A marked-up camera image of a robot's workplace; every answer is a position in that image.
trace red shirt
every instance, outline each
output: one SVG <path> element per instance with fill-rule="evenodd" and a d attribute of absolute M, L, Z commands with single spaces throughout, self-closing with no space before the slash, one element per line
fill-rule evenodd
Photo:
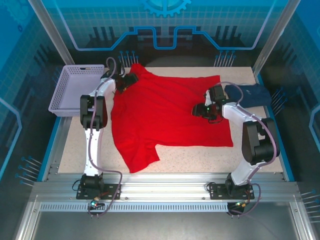
<path fill-rule="evenodd" d="M 116 91 L 111 112 L 112 135 L 130 173 L 159 161 L 155 146 L 232 147 L 229 121 L 209 124 L 192 115 L 204 93 L 220 76 L 164 77 L 133 64 L 138 82 Z"/>

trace beige work surface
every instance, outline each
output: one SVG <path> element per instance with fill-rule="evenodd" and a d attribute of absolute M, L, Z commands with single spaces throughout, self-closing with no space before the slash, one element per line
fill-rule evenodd
<path fill-rule="evenodd" d="M 220 75 L 221 81 L 236 84 L 254 84 L 250 67 L 147 67 L 158 76 L 166 77 L 207 77 Z M 101 148 L 102 167 L 129 173 L 123 158 L 115 147 L 110 112 L 113 99 L 108 99 L 108 124 L 104 129 Z M 265 117 L 263 107 L 248 108 L 260 117 Z M 204 146 L 163 146 L 157 145 L 160 161 L 150 164 L 139 173 L 228 173 L 232 172 L 242 159 L 242 129 L 230 121 L 233 147 Z M 73 117 L 64 147 L 59 173 L 83 173 L 86 162 L 85 132 L 79 117 Z M 282 172 L 279 158 L 273 164 L 263 167 L 261 172 Z"/>

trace folded blue garment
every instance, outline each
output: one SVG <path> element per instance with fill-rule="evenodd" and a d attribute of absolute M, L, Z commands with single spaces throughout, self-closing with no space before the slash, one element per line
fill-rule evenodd
<path fill-rule="evenodd" d="M 270 106 L 272 99 L 264 86 L 260 84 L 238 86 L 243 92 L 243 100 L 240 102 L 243 108 Z M 232 101 L 237 102 L 241 98 L 239 89 L 233 85 L 225 86 L 224 91 Z"/>

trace white basket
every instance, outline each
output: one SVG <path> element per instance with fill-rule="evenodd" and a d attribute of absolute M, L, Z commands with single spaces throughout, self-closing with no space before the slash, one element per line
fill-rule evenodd
<path fill-rule="evenodd" d="M 58 117 L 79 116 L 80 97 L 96 89 L 104 69 L 104 65 L 64 66 L 48 110 Z"/>

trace metal floor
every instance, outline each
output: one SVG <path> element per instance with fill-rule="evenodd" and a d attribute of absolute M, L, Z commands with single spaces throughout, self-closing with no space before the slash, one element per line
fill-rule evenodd
<path fill-rule="evenodd" d="M 250 215 L 281 240 L 297 239 L 286 203 L 260 203 Z M 273 240 L 256 219 L 225 212 L 109 212 L 99 219 L 81 212 L 41 212 L 33 240 Z"/>

